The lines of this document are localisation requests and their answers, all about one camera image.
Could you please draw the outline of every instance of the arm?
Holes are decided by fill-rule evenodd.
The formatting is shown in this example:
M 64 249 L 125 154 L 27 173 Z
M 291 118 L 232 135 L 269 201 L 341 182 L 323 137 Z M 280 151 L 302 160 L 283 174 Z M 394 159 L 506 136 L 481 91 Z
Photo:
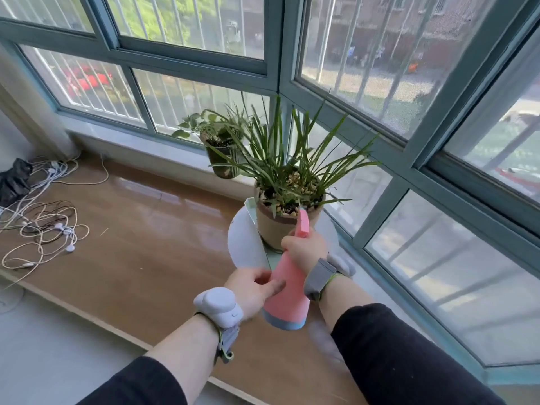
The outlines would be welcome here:
M 312 230 L 283 248 L 306 273 L 328 249 Z M 320 308 L 347 367 L 370 405 L 502 405 L 504 402 L 431 341 L 398 319 L 353 280 L 335 276 Z
M 244 320 L 283 290 L 285 283 L 270 281 L 270 274 L 262 268 L 238 269 L 225 283 L 234 292 Z M 79 404 L 193 404 L 214 368 L 218 341 L 213 323 L 202 314 L 194 315 Z

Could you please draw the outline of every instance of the teal window frame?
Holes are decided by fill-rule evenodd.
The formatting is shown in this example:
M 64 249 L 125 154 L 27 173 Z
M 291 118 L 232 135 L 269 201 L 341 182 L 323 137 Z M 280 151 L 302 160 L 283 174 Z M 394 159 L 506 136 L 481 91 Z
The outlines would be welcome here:
M 540 384 L 540 363 L 485 366 L 365 249 L 401 199 L 414 190 L 540 279 L 540 208 L 441 150 L 490 88 L 497 87 L 505 69 L 519 54 L 526 54 L 527 42 L 535 34 L 540 37 L 540 0 L 494 2 L 409 141 L 299 76 L 311 0 L 265 0 L 263 60 L 120 35 L 106 0 L 80 1 L 94 34 L 0 18 L 0 42 L 56 112 L 202 153 L 197 143 L 157 133 L 133 75 L 137 68 L 260 95 L 279 94 L 286 145 L 293 107 L 314 114 L 322 105 L 318 123 L 327 130 L 348 114 L 337 137 L 358 148 L 378 136 L 372 158 L 393 178 L 354 236 L 335 223 L 343 247 L 437 344 L 478 379 L 490 385 Z M 146 128 L 61 106 L 18 45 L 119 65 Z M 272 98 L 271 111 L 275 103 Z

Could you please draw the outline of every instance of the left hand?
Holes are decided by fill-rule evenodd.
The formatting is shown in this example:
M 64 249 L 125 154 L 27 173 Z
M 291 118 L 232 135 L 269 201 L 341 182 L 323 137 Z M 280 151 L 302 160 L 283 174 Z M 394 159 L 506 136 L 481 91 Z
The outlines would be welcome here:
M 231 274 L 225 283 L 231 290 L 237 303 L 244 312 L 244 321 L 259 312 L 267 299 L 276 295 L 285 287 L 285 280 L 272 280 L 272 270 L 265 268 L 239 268 Z

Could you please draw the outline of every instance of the pink spray bottle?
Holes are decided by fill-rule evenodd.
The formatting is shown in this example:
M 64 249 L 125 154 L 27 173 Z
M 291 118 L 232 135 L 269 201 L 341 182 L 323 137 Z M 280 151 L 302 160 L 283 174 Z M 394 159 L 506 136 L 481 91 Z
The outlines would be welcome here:
M 306 237 L 309 234 L 309 219 L 307 211 L 300 209 L 296 237 Z M 309 299 L 303 293 L 306 276 L 298 268 L 289 252 L 284 251 L 278 265 L 272 271 L 271 280 L 285 279 L 287 284 L 283 291 L 266 300 L 262 307 L 262 316 L 274 327 L 282 330 L 297 330 L 306 323 Z

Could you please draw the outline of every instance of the black plastic bag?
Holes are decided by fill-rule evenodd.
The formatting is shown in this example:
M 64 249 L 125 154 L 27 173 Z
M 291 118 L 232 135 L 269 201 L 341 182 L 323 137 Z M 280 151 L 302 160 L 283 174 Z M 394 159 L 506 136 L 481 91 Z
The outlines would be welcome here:
M 13 162 L 10 170 L 0 172 L 0 207 L 8 207 L 30 192 L 31 173 L 32 165 L 20 158 Z

